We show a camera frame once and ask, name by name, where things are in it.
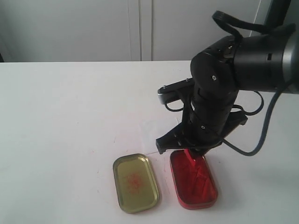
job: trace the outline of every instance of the red container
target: red container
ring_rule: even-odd
[[[192,158],[189,150],[177,150],[170,155],[170,164],[178,201],[185,209],[211,207],[218,191],[204,156]]]

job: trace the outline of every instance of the table surface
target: table surface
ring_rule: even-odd
[[[151,147],[145,124],[155,128],[181,116],[160,105],[157,89],[189,77],[189,63],[1,64],[0,223],[297,223],[299,96],[287,94],[256,156],[225,145],[206,155],[219,190],[213,207],[179,205],[170,151],[148,155],[160,203],[134,215],[119,208],[112,164]],[[263,93],[266,105],[272,95]],[[260,100],[241,91],[236,102],[252,111]],[[264,114],[249,117],[228,139],[253,149]]]

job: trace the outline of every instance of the gold tin lid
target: gold tin lid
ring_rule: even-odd
[[[120,208],[127,213],[151,209],[159,201],[159,190],[148,157],[126,155],[113,164]]]

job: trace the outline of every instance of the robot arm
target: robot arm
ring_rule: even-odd
[[[295,82],[299,70],[299,38],[294,24],[270,30],[220,11],[213,15],[213,19],[232,35],[192,59],[192,78],[158,90],[162,104],[167,106],[176,100],[184,103],[182,122],[156,140],[161,154],[167,149],[188,148],[204,155],[224,142],[243,155],[255,155],[263,145],[279,95],[282,92],[299,93],[299,82]],[[263,35],[243,38],[233,26]],[[261,140],[250,153],[225,140],[238,125],[246,124],[247,116],[257,114],[263,107],[263,98],[260,108],[251,113],[234,105],[239,90],[276,92],[267,111]],[[232,108],[240,111],[231,112]]]

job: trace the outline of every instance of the tin lid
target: tin lid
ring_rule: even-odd
[[[113,164],[120,208],[136,213],[154,207],[159,191],[149,159],[143,154],[118,158]]]
[[[211,207],[218,191],[205,157],[192,158],[185,149],[171,153],[170,161],[179,203],[186,209]]]

